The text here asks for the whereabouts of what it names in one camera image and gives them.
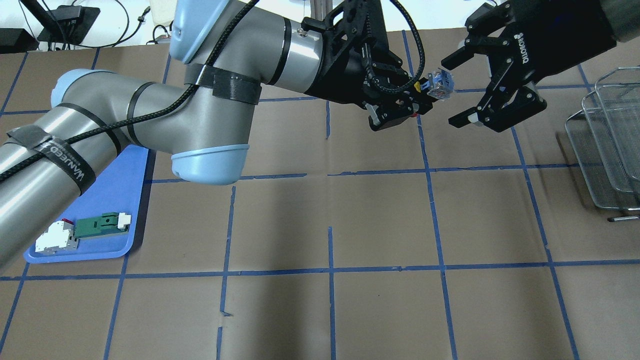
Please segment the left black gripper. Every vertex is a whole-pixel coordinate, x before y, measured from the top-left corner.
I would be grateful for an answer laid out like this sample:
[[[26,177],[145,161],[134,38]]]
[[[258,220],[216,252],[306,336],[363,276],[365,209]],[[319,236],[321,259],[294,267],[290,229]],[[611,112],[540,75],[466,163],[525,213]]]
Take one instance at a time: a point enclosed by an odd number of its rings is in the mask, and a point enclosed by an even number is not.
[[[322,43],[318,70],[306,95],[339,104],[366,104],[373,132],[433,109],[435,98],[428,95],[434,89],[432,82],[410,77],[403,60],[390,50],[379,0],[344,0],[322,20],[304,18],[301,27],[320,34]]]

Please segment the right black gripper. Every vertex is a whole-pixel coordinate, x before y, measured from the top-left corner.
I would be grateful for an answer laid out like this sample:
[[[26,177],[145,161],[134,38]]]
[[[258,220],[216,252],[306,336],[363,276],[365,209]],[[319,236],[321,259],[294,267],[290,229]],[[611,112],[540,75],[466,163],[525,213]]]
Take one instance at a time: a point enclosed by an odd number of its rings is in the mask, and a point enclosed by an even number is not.
[[[457,129],[505,132],[547,109],[535,83],[617,45],[598,0],[505,0],[484,3],[465,22],[460,47],[441,60],[453,70],[485,55],[492,70],[477,105],[448,119]]]

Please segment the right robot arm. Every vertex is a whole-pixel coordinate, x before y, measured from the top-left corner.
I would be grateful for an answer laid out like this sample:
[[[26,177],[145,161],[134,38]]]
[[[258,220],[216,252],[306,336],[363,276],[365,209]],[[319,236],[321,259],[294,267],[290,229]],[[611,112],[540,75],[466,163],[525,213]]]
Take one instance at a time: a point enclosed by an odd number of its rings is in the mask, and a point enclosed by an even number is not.
[[[465,22],[453,70],[485,55],[490,82],[477,105],[449,118],[456,128],[504,132],[547,108],[537,84],[639,36],[637,0],[506,0],[484,3]]]

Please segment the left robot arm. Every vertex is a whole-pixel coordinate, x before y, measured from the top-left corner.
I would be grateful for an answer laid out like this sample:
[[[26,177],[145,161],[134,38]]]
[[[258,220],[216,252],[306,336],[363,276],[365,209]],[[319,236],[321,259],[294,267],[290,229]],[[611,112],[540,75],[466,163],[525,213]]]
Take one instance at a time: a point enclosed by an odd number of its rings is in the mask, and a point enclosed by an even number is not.
[[[356,105],[375,132],[429,112],[422,39],[393,4],[416,41],[413,76],[389,48],[378,0],[345,0],[323,20],[301,22],[255,0],[179,0],[169,54],[186,66],[182,88],[113,71],[64,73],[50,111],[1,146],[2,271],[127,146],[171,154],[188,182],[237,182],[262,85]]]

